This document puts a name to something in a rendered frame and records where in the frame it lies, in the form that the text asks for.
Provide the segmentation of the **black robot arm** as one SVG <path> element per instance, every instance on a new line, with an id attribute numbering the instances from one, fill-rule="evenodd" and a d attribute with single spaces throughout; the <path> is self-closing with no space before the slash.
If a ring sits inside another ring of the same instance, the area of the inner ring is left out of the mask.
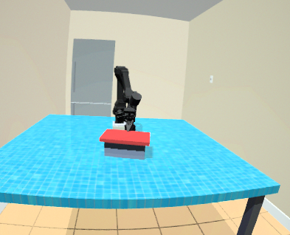
<path id="1" fill-rule="evenodd" d="M 126 67 L 116 66 L 114 74 L 117 77 L 117 100 L 114 103 L 112 114 L 115 115 L 114 123 L 124 123 L 124 117 L 126 117 L 127 113 L 123 114 L 123 110 L 126 108 L 126 104 L 128 103 L 127 108 L 137 110 L 142 96 L 131 89 Z"/>

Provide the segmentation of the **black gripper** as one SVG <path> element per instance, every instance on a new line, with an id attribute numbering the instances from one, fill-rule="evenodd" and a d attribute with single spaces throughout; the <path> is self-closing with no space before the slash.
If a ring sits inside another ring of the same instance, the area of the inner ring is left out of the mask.
<path id="1" fill-rule="evenodd" d="M 136 109 L 134 108 L 124 108 L 123 114 L 127 113 L 126 117 L 124 117 L 125 130 L 129 131 L 136 131 L 136 126 L 134 125 L 135 117 L 136 117 Z"/>

